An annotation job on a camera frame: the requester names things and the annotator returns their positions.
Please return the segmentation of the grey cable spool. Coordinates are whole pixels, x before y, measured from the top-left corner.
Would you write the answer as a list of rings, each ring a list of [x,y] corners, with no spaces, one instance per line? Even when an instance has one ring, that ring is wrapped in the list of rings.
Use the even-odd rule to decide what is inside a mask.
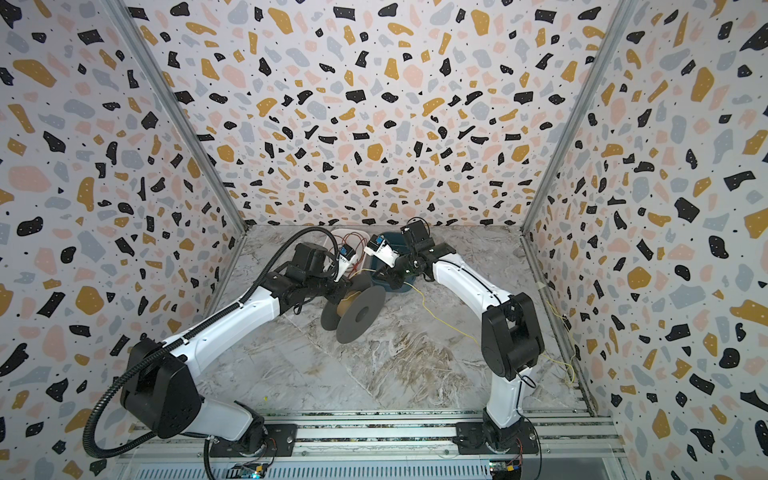
[[[328,301],[325,305],[321,327],[335,332],[339,343],[351,343],[373,325],[385,301],[385,289],[375,285],[368,272],[360,273],[350,280],[349,288],[338,302]]]

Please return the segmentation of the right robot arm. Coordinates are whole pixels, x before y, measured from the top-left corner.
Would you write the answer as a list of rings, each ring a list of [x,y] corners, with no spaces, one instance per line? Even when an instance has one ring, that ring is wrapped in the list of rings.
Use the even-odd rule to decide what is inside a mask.
[[[479,346],[493,373],[490,398],[479,438],[459,433],[455,442],[462,448],[498,453],[521,446],[519,435],[528,425],[522,403],[536,388],[533,369],[545,350],[532,299],[485,279],[452,246],[436,243],[423,219],[412,220],[401,233],[405,253],[397,252],[381,235],[373,235],[366,244],[366,254],[382,263],[374,276],[398,288],[408,277],[420,275],[449,289],[480,319]]]

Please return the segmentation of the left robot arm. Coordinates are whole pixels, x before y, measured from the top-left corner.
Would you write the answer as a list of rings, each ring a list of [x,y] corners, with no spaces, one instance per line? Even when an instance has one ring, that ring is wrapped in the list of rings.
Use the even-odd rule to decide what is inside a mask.
[[[264,418],[239,402],[203,396],[196,380],[257,328],[288,311],[299,313],[316,297],[341,299],[350,286],[344,275],[356,260],[347,244],[331,252],[301,242],[290,260],[263,272],[238,300],[209,319],[164,342],[139,342],[129,360],[137,373],[122,388],[122,407],[159,438],[212,436],[230,442],[242,456],[260,454],[267,444]]]

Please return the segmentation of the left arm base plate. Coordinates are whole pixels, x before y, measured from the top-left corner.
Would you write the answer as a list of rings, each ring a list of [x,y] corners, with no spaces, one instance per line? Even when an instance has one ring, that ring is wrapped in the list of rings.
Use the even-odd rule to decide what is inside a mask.
[[[297,431],[296,424],[268,423],[252,428],[240,440],[219,440],[210,447],[209,456],[238,460],[290,457],[293,454]]]

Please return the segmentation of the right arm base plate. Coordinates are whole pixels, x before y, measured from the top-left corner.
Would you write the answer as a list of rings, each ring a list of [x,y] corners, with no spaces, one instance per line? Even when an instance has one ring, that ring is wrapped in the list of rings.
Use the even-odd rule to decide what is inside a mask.
[[[493,422],[459,422],[455,429],[452,442],[461,455],[539,453],[537,434],[524,420],[503,429]]]

